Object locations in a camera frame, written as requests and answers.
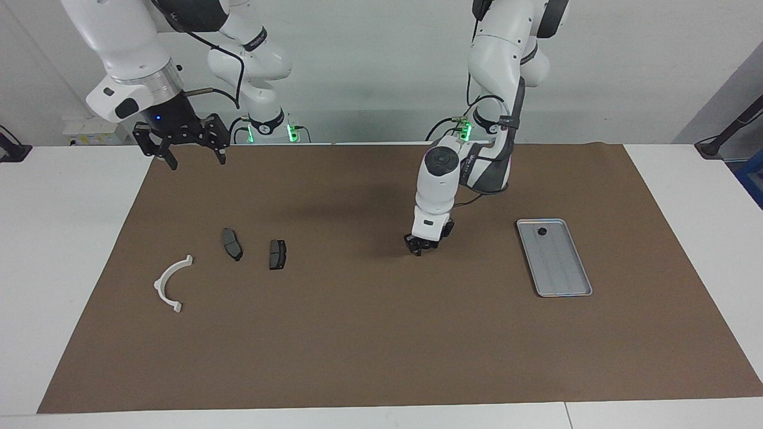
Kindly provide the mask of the white curved plastic bracket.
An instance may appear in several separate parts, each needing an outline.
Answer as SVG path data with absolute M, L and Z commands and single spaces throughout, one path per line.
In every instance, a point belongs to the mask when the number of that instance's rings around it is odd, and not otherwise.
M 163 301 L 164 304 L 168 304 L 172 308 L 172 310 L 177 314 L 182 312 L 182 303 L 177 300 L 172 300 L 169 298 L 169 296 L 166 295 L 166 286 L 170 278 L 172 277 L 172 275 L 175 274 L 175 272 L 180 271 L 180 269 L 183 269 L 185 267 L 189 267 L 193 265 L 193 261 L 194 261 L 193 255 L 190 255 L 190 254 L 186 255 L 186 257 L 183 260 L 177 261 L 173 263 L 172 265 L 170 265 L 169 267 L 167 267 L 162 272 L 160 277 L 158 277 L 158 279 L 155 280 L 155 282 L 153 283 L 153 288 L 156 290 L 156 293 L 158 294 L 158 297 L 160 298 L 160 300 Z

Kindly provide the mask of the black table clamp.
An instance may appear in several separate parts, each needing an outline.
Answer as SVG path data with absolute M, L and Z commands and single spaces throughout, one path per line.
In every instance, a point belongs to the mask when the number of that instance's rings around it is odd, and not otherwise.
M 0 124 L 0 163 L 21 163 L 32 150 L 32 145 L 23 144 L 8 128 Z

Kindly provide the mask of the brown table mat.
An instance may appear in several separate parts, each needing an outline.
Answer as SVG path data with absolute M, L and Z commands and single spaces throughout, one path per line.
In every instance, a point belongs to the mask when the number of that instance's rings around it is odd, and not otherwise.
M 414 256 L 425 150 L 235 147 L 221 166 L 184 146 L 175 171 L 153 161 L 38 411 L 763 396 L 623 147 L 519 145 L 507 192 L 456 209 Z M 537 295 L 523 218 L 565 220 L 591 296 Z M 188 254 L 166 286 L 177 314 L 153 283 Z

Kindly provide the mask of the blue crate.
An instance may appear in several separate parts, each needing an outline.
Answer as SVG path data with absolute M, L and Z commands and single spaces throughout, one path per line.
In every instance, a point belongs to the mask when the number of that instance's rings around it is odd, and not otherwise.
M 746 160 L 735 170 L 734 176 L 763 210 L 763 150 Z

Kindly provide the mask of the dark grey curved brake pad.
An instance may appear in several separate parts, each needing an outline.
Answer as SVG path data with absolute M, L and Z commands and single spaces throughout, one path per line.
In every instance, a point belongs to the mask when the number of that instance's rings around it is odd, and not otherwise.
M 243 248 L 237 238 L 236 232 L 231 228 L 224 228 L 221 237 L 227 255 L 234 261 L 239 262 L 243 257 Z

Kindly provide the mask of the white power strip box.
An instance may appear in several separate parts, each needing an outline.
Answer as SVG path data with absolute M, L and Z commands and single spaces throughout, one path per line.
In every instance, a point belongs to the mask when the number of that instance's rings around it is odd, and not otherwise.
M 121 124 L 103 119 L 64 119 L 64 141 L 69 146 L 125 146 L 135 142 Z

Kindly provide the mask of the silver metal tray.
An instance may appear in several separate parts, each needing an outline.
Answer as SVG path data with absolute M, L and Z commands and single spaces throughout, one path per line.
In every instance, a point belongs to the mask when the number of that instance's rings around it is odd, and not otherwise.
M 565 220 L 523 218 L 516 226 L 538 296 L 591 296 L 592 285 Z M 548 234 L 539 236 L 538 228 L 547 228 Z

